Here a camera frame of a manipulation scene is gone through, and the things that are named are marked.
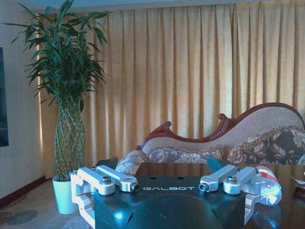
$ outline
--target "ceiling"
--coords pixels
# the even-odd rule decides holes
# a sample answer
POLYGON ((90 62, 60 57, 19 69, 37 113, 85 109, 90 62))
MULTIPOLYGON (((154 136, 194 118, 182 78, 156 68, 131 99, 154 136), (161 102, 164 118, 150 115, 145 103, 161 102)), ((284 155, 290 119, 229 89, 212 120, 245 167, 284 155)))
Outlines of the ceiling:
MULTIPOLYGON (((65 0, 13 0, 31 10, 44 10, 47 6, 59 8, 65 0)), ((259 0, 75 0, 74 11, 127 10, 177 6, 215 5, 259 0)))

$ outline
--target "floral cushion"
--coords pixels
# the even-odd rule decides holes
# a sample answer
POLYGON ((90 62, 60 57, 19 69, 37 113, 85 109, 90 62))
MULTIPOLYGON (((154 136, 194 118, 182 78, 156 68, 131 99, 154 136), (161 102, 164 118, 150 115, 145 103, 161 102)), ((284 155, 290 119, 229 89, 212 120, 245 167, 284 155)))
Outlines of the floral cushion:
POLYGON ((141 150, 134 150, 118 163, 115 170, 133 176, 142 162, 149 162, 147 155, 141 150))
POLYGON ((283 126, 263 131, 229 152, 231 163, 305 165, 305 130, 283 126))
POLYGON ((152 151, 148 158, 153 163, 206 163, 207 157, 222 159, 222 153, 219 148, 190 153, 177 149, 157 149, 152 151))

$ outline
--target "television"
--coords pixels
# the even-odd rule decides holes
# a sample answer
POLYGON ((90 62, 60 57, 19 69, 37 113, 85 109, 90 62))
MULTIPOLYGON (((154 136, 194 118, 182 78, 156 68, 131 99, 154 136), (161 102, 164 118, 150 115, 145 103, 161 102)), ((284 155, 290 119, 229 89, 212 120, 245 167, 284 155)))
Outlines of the television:
POLYGON ((3 48, 0 47, 0 147, 8 145, 9 133, 6 111, 3 48))

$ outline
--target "curtain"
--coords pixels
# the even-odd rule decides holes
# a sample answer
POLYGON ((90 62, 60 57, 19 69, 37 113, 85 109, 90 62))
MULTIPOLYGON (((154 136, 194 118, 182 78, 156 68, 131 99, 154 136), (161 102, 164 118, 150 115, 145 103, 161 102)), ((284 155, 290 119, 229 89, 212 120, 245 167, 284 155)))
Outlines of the curtain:
MULTIPOLYGON (((237 117, 261 103, 305 117, 304 1, 123 10, 102 23, 108 44, 95 58, 108 77, 86 98, 87 166, 123 158, 168 120, 175 133, 201 138, 219 113, 237 117)), ((46 177, 57 112, 41 106, 46 177)))

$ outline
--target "paper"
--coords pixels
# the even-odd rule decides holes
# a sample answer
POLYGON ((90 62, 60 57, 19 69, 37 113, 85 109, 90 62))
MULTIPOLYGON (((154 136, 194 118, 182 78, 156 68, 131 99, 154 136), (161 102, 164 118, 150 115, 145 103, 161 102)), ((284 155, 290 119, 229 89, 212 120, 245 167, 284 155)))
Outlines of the paper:
POLYGON ((291 176, 291 178, 292 178, 293 180, 295 180, 295 182, 296 182, 298 185, 300 185, 302 188, 305 188, 305 181, 297 180, 297 179, 295 179, 293 176, 291 176))

